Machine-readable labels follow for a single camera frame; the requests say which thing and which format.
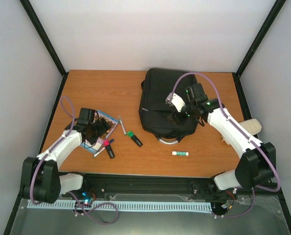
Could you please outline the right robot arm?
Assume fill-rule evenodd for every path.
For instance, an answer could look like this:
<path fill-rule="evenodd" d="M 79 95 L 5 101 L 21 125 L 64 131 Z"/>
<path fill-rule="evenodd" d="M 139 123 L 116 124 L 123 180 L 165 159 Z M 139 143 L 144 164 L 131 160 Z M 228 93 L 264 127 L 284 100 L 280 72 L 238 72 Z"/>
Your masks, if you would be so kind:
<path fill-rule="evenodd" d="M 220 173 L 211 182 L 224 191 L 229 188 L 260 188 L 277 192 L 281 183 L 275 166 L 270 160 L 276 149 L 263 143 L 246 131 L 228 112 L 220 99 L 193 99 L 190 103 L 175 93 L 170 93 L 166 103 L 178 114 L 188 118 L 203 119 L 214 127 L 235 150 L 240 161 L 236 169 Z"/>

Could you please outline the dog picture book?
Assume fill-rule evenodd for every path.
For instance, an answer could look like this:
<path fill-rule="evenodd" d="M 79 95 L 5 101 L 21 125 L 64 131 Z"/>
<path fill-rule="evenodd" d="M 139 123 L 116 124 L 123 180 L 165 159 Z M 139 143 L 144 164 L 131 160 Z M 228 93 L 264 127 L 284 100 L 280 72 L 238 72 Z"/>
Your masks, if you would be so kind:
<path fill-rule="evenodd" d="M 92 154 L 96 154 L 102 149 L 103 142 L 109 138 L 111 133 L 115 130 L 116 126 L 119 123 L 119 120 L 111 117 L 110 115 L 97 110 L 94 116 L 94 123 L 97 123 L 97 130 L 99 137 L 96 141 L 93 139 L 86 139 L 81 143 L 81 147 L 88 150 Z"/>

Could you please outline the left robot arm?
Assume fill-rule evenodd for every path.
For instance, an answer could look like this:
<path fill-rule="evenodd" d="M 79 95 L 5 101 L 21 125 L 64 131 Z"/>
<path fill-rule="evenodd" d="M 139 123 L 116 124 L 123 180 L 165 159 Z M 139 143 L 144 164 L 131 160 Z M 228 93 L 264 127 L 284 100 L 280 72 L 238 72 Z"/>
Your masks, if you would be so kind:
<path fill-rule="evenodd" d="M 62 194 L 74 191 L 85 197 L 91 185 L 79 173 L 59 175 L 59 168 L 65 159 L 83 143 L 95 144 L 110 128 L 104 120 L 94 123 L 69 124 L 59 139 L 37 157 L 28 157 L 23 162 L 20 196 L 34 204 L 54 203 Z"/>

